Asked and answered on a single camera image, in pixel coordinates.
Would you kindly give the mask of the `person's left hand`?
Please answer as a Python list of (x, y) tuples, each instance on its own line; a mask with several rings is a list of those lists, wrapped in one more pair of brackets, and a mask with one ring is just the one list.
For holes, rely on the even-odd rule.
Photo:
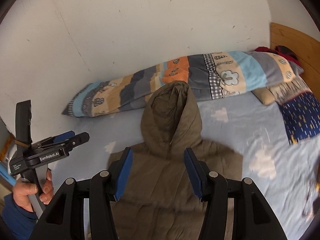
[[(54, 195), (52, 173), (50, 169), (47, 170), (46, 182), (42, 187), (42, 191), (43, 193), (40, 195), (40, 201), (47, 205), (50, 203)], [(21, 179), (16, 182), (12, 191), (15, 203), (28, 212), (33, 212), (29, 195), (34, 195), (37, 192), (38, 188), (35, 184), (23, 182)]]

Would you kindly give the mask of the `blue sleeve forearm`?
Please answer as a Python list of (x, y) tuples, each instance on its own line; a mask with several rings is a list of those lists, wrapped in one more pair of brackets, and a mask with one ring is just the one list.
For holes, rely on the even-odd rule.
[(37, 223), (37, 216), (18, 206), (13, 194), (4, 197), (1, 214), (1, 233), (5, 239), (29, 239)]

